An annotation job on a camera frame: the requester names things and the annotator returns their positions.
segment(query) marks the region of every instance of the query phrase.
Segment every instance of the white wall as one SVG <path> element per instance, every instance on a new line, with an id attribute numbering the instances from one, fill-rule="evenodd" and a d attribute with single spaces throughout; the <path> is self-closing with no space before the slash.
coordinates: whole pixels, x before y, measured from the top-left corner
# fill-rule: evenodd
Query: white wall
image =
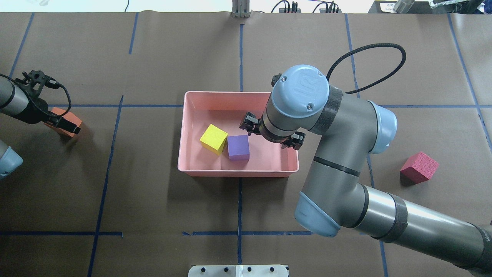
<path id="1" fill-rule="evenodd" d="M 250 8 L 270 12 L 277 2 L 251 0 Z M 310 0 L 297 2 L 302 12 L 312 12 L 318 4 Z M 367 13 L 372 2 L 373 0 L 336 0 L 345 13 Z M 0 0 L 0 12 L 123 12 L 126 4 L 127 0 Z M 231 9 L 231 0 L 130 0 L 127 11 L 214 12 Z"/>

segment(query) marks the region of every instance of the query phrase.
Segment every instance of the metal bracket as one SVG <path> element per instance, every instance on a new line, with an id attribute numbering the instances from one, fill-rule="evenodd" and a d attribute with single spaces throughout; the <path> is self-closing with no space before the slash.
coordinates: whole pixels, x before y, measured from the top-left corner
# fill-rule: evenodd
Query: metal bracket
<path id="1" fill-rule="evenodd" d="M 284 265 L 224 265 L 193 266 L 188 277 L 288 277 L 289 266 Z"/>
<path id="2" fill-rule="evenodd" d="M 434 1 L 430 1 L 429 5 L 431 6 L 430 7 L 431 9 L 435 9 L 437 7 L 457 4 L 457 3 L 464 2 L 464 1 L 467 1 L 467 0 L 449 0 L 449 1 L 439 2 L 439 3 L 434 3 Z"/>
<path id="3" fill-rule="evenodd" d="M 249 0 L 232 0 L 232 17 L 247 18 L 250 15 Z"/>

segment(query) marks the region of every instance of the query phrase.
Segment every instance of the orange foam block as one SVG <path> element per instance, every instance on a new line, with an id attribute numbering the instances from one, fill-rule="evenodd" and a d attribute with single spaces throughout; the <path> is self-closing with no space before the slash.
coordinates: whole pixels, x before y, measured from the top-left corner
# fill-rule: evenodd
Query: orange foam block
<path id="1" fill-rule="evenodd" d="M 57 108 L 57 107 L 54 107 L 52 110 L 51 110 L 52 113 L 54 114 L 57 114 L 57 115 L 60 115 L 62 113 L 65 112 L 64 109 L 60 109 L 60 108 Z M 77 116 L 75 116 L 75 114 L 73 114 L 71 111 L 69 111 L 66 115 L 63 116 L 64 119 L 72 122 L 73 124 L 77 125 L 77 127 L 80 127 L 80 125 L 82 124 L 82 120 L 80 120 L 80 118 L 78 118 Z M 57 133 L 61 134 L 61 135 L 65 135 L 67 137 L 71 137 L 73 138 L 73 136 L 75 135 L 74 133 L 70 133 L 70 132 L 67 132 L 65 130 L 62 130 L 60 128 L 55 128 L 49 124 L 44 124 L 48 127 L 50 127 L 51 129 L 55 130 Z"/>
<path id="2" fill-rule="evenodd" d="M 419 152 L 406 161 L 400 170 L 414 184 L 428 181 L 432 178 L 439 163 L 427 156 L 424 152 Z"/>

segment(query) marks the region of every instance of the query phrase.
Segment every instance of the robotic arm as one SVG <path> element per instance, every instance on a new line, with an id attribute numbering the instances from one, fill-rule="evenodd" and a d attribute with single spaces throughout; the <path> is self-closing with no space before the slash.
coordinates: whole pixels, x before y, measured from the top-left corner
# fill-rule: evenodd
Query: robotic arm
<path id="1" fill-rule="evenodd" d="M 395 115 L 344 94 L 316 68 L 299 65 L 274 76 L 261 118 L 240 128 L 299 149 L 304 128 L 321 141 L 300 192 L 296 220 L 334 237 L 341 226 L 448 261 L 473 274 L 492 274 L 492 228 L 476 226 L 358 183 L 368 153 L 389 147 Z"/>
<path id="2" fill-rule="evenodd" d="M 0 113 L 4 113 L 28 124 L 45 122 L 55 128 L 60 128 L 78 134 L 80 128 L 65 120 L 65 115 L 71 107 L 70 96 L 66 88 L 45 75 L 42 71 L 22 72 L 24 79 L 12 79 L 0 74 Z M 63 88 L 68 98 L 68 109 L 62 115 L 48 111 L 48 104 L 39 95 L 44 86 L 52 89 Z M 13 172 L 22 164 L 22 158 L 0 140 L 0 180 Z"/>

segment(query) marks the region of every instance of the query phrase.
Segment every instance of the blue tape grid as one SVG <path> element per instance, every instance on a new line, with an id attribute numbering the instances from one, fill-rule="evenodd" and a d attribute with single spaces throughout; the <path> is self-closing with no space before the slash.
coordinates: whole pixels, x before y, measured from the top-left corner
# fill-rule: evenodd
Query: blue tape grid
<path id="1" fill-rule="evenodd" d="M 19 46 L 19 50 L 17 51 L 17 55 L 15 56 L 14 65 L 12 65 L 12 69 L 10 70 L 9 77 L 12 78 L 14 74 L 15 66 L 19 61 L 19 57 L 21 56 L 22 47 L 24 47 L 24 43 L 26 42 L 26 38 L 28 37 L 29 29 L 31 28 L 32 20 L 34 19 L 34 13 L 31 13 L 31 18 L 29 19 L 28 26 L 26 27 L 26 31 L 24 32 L 24 36 L 22 37 L 21 45 Z"/>
<path id="2" fill-rule="evenodd" d="M 482 128 L 484 130 L 487 142 L 489 144 L 489 148 L 492 152 L 492 143 L 490 140 L 489 132 L 487 130 L 487 127 L 485 125 L 485 122 L 483 120 L 483 116 L 481 113 L 481 108 L 492 108 L 492 105 L 479 105 L 475 91 L 473 89 L 473 86 L 471 84 L 469 75 L 468 75 L 468 70 L 466 68 L 466 65 L 464 63 L 460 46 L 458 44 L 458 41 L 456 39 L 456 34 L 454 31 L 454 26 L 453 22 L 451 19 L 451 16 L 448 14 L 448 21 L 449 21 L 449 26 L 451 30 L 451 34 L 453 36 L 453 40 L 458 52 L 458 56 L 460 58 L 461 65 L 463 67 L 464 74 L 466 76 L 467 83 L 470 88 L 470 92 L 472 94 L 473 100 L 475 105 L 383 105 L 385 108 L 475 108 L 477 109 L 478 115 L 481 120 Z M 26 27 L 26 31 L 24 33 L 22 42 L 19 46 L 19 50 L 17 52 L 16 58 L 14 60 L 12 69 L 10 71 L 9 76 L 11 77 L 14 73 L 15 67 L 17 65 L 17 62 L 19 60 L 20 54 L 22 52 L 22 48 L 24 46 L 24 43 L 26 41 L 27 35 L 29 33 L 29 29 L 31 27 L 32 21 L 34 19 L 34 13 L 31 14 L 29 23 Z M 131 42 L 130 42 L 130 47 L 128 53 L 131 55 L 132 50 L 133 50 L 133 43 L 135 39 L 135 33 L 136 33 L 136 27 L 137 27 L 137 22 L 138 22 L 138 13 L 135 14 L 135 21 L 133 25 L 133 32 L 132 32 L 132 37 L 131 37 Z M 350 27 L 349 27 L 349 22 L 348 22 L 348 15 L 345 14 L 345 24 L 346 24 L 346 31 L 347 31 L 347 39 L 348 39 L 348 45 L 349 45 L 349 50 L 352 51 L 352 39 L 350 36 Z M 240 54 L 240 68 L 239 68 L 239 78 L 240 78 L 240 91 L 243 91 L 243 27 L 244 24 L 240 25 L 240 49 L 239 49 L 239 54 Z M 352 72 L 353 72 L 353 78 L 354 78 L 354 85 L 355 89 L 358 89 L 358 83 L 357 83 L 357 78 L 356 78 L 356 67 L 355 67 L 355 59 L 354 56 L 351 56 L 351 63 L 352 63 Z M 50 105 L 50 107 L 67 107 L 66 104 L 54 104 Z M 121 109 L 122 108 L 182 108 L 182 104 L 123 104 L 123 97 L 120 100 L 119 104 L 74 104 L 72 105 L 73 107 L 103 107 L 103 108 L 118 108 L 118 115 L 115 123 L 115 130 L 113 133 L 113 141 L 111 145 L 111 152 L 110 152 L 110 157 L 108 160 L 108 168 L 106 172 L 106 178 L 104 182 L 104 187 L 103 187 L 103 195 L 101 197 L 101 204 L 99 208 L 99 215 L 98 215 L 98 220 L 96 224 L 96 231 L 95 232 L 52 232 L 52 231 L 7 231 L 7 232 L 0 232 L 0 236 L 94 236 L 94 242 L 93 242 L 93 247 L 92 247 L 92 254 L 91 254 L 91 262 L 89 265 L 89 271 L 88 271 L 88 276 L 92 275 L 92 269 L 93 269 L 93 263 L 95 259 L 95 253 L 96 253 L 96 248 L 97 248 L 97 239 L 99 236 L 119 236 L 123 237 L 122 232 L 100 232 L 100 224 L 101 224 L 101 219 L 102 219 L 102 212 L 104 209 L 104 199 L 107 191 L 107 183 L 108 183 L 108 177 L 109 177 L 109 170 L 111 167 L 111 162 L 112 162 L 112 157 L 114 153 L 114 143 L 116 140 L 116 134 L 118 130 L 118 124 L 120 121 L 120 115 L 121 115 Z M 370 156 L 367 156 L 367 163 L 369 166 L 369 173 L 370 173 L 370 178 L 371 178 L 371 186 L 374 188 L 374 178 L 373 178 L 373 173 L 372 173 L 372 165 L 371 165 L 371 160 Z M 239 179 L 239 190 L 238 190 L 238 230 L 237 231 L 205 231 L 205 232 L 193 232 L 191 234 L 183 232 L 183 236 L 237 236 L 238 237 L 238 264 L 242 264 L 242 236 L 309 236 L 312 235 L 312 232 L 309 231 L 243 231 L 242 230 L 242 186 L 243 186 L 243 179 Z M 381 251 L 381 259 L 382 259 L 382 264 L 383 264 L 383 271 L 384 271 L 384 276 L 388 277 L 388 269 L 387 269 L 387 263 L 386 263 L 386 254 L 384 250 L 384 243 L 380 242 L 380 251 Z"/>

